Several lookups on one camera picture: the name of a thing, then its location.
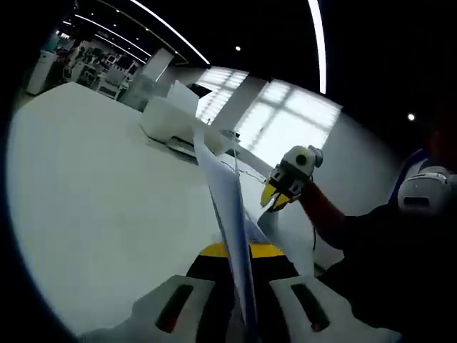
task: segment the window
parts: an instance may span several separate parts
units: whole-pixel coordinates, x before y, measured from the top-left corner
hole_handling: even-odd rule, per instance
[[[272,81],[236,126],[240,145],[270,166],[293,146],[322,148],[341,107],[297,86]]]
[[[200,99],[196,117],[210,124],[247,76],[248,73],[239,70],[224,68],[206,70],[196,83],[211,89],[212,92]]]

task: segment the white desk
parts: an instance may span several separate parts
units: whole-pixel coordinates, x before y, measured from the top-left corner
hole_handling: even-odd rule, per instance
[[[69,83],[14,117],[14,230],[34,281],[76,334],[127,318],[135,300],[185,274],[219,237],[203,173],[148,146],[140,116]],[[256,211],[262,185],[248,175],[241,183],[245,206]]]

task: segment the white paper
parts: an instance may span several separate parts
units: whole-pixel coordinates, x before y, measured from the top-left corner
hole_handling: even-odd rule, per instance
[[[253,243],[270,244],[270,241],[266,238],[255,219],[248,212],[245,215],[244,229],[248,240]]]
[[[256,339],[256,300],[237,166],[233,171],[222,164],[204,144],[204,133],[198,129],[194,129],[194,149],[197,162],[206,175],[216,218],[227,247],[246,331],[251,339]]]

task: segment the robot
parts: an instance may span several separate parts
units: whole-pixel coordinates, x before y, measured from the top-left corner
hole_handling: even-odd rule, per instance
[[[266,180],[265,189],[261,195],[261,205],[265,207],[274,199],[268,210],[276,212],[296,200],[306,182],[312,177],[314,168],[319,168],[322,162],[323,154],[320,149],[312,145],[308,148],[294,146],[284,155]]]

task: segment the ceiling light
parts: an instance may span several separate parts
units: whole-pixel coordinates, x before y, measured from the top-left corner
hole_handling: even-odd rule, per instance
[[[125,38],[124,38],[123,36],[121,36],[120,34],[117,34],[116,32],[114,32],[114,31],[112,31],[112,30],[106,28],[105,26],[102,26],[102,25],[100,25],[99,23],[96,23],[95,21],[92,21],[92,20],[90,20],[90,19],[84,18],[83,16],[79,16],[78,14],[75,14],[75,16],[77,16],[78,18],[81,18],[81,19],[83,19],[83,20],[86,20],[86,21],[88,21],[89,23],[92,23],[92,24],[94,24],[94,25],[97,25],[98,27],[101,27],[102,29],[107,30],[108,32],[111,32],[112,34],[118,36],[120,39],[123,39],[123,40],[126,41],[127,43],[130,43],[131,45],[135,46],[138,50],[142,51],[142,52],[145,53],[146,55],[151,56],[150,53],[148,53],[147,51],[144,51],[144,50],[143,50],[142,48],[140,48],[138,45],[133,44],[133,43],[132,43],[131,41],[129,41],[128,39],[125,39]]]
[[[323,27],[321,11],[319,10],[318,0],[308,0],[311,17],[313,18],[314,31],[317,42],[317,58],[319,63],[319,90],[322,94],[327,89],[327,62],[326,62],[326,45],[323,39]]]
[[[133,55],[131,52],[125,50],[124,48],[121,48],[119,45],[116,45],[115,43],[110,42],[108,39],[106,39],[106,38],[100,36],[99,34],[96,34],[95,36],[96,36],[96,37],[99,37],[100,39],[103,39],[104,41],[109,42],[111,45],[114,45],[114,46],[117,47],[117,48],[120,48],[120,50],[125,51],[125,52],[126,52],[127,54],[129,54],[130,56],[135,57],[135,58],[138,59],[140,62],[144,63],[142,59],[140,59],[139,57],[136,57],[135,55]]]
[[[192,50],[194,50],[194,52],[200,56],[201,59],[203,59],[205,61],[206,64],[209,64],[209,61],[207,59],[204,58],[204,56],[202,54],[200,54],[200,52],[195,49],[195,47],[190,44],[187,39],[185,39],[184,37],[182,37],[182,35],[180,35],[177,30],[175,30],[173,27],[170,26],[170,24],[168,24],[166,21],[164,21],[160,16],[158,16],[157,14],[155,14],[154,12],[152,12],[150,9],[148,9],[146,6],[144,6],[143,4],[140,4],[137,0],[130,0],[130,2],[133,2],[135,5],[137,5],[138,7],[140,7],[141,9],[143,9],[144,11],[148,12],[150,15],[152,15],[154,18],[156,18],[157,20],[159,20],[163,25],[165,25],[166,27],[168,27],[175,35],[177,35],[184,43],[186,43]]]

